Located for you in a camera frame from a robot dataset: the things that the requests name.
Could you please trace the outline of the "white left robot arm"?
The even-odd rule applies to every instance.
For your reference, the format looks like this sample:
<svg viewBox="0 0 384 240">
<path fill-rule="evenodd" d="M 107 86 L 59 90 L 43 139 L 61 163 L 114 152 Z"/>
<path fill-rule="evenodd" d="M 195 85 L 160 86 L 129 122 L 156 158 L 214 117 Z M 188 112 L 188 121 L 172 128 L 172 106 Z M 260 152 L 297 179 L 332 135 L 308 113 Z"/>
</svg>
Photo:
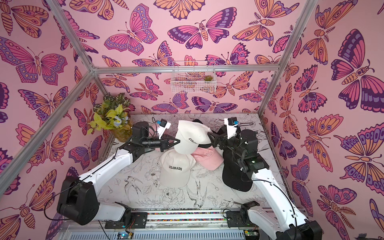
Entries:
<svg viewBox="0 0 384 240">
<path fill-rule="evenodd" d="M 132 136 L 117 148 L 112 157 L 78 177 L 66 177 L 59 195 L 58 214 L 81 226 L 92 221 L 110 221 L 123 227 L 129 226 L 132 223 L 132 209 L 129 206 L 101 203 L 98 196 L 112 177 L 142 155 L 155 149 L 163 152 L 180 143 L 180 140 L 165 134 L 171 123 L 164 119 L 156 123 L 156 130 L 148 122 L 135 123 Z"/>
</svg>

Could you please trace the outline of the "pink cap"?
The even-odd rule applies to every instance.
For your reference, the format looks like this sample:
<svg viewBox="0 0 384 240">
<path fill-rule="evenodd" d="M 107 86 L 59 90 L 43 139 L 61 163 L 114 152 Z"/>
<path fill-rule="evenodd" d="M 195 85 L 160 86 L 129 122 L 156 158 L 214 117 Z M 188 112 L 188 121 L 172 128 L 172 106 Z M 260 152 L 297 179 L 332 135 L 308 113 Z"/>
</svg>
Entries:
<svg viewBox="0 0 384 240">
<path fill-rule="evenodd" d="M 222 155 L 213 147 L 198 147 L 192 153 L 192 156 L 194 157 L 197 163 L 199 163 L 209 171 L 216 170 L 224 162 Z"/>
</svg>

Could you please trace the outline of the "white Colorado cap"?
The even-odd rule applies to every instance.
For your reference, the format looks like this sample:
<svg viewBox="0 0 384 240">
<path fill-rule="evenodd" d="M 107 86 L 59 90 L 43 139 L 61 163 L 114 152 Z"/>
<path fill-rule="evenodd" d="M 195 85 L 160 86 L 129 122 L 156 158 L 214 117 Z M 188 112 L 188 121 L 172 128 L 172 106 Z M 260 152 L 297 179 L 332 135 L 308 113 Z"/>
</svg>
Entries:
<svg viewBox="0 0 384 240">
<path fill-rule="evenodd" d="M 175 150 L 164 152 L 160 157 L 160 184 L 167 188 L 183 188 L 190 179 L 196 160 L 192 155 L 182 155 Z"/>
</svg>

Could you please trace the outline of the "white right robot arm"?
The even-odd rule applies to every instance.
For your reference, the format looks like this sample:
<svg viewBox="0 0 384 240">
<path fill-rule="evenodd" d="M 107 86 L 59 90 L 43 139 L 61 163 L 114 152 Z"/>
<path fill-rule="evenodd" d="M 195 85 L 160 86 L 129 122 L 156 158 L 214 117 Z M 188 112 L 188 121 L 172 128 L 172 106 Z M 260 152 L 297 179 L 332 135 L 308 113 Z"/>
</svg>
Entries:
<svg viewBox="0 0 384 240">
<path fill-rule="evenodd" d="M 310 221 L 280 188 L 269 165 L 258 153 L 257 132 L 242 130 L 239 133 L 217 135 L 208 133 L 213 147 L 230 152 L 245 181 L 253 183 L 262 192 L 274 217 L 258 206 L 246 207 L 245 216 L 272 240 L 320 240 L 323 230 L 316 221 Z"/>
</svg>

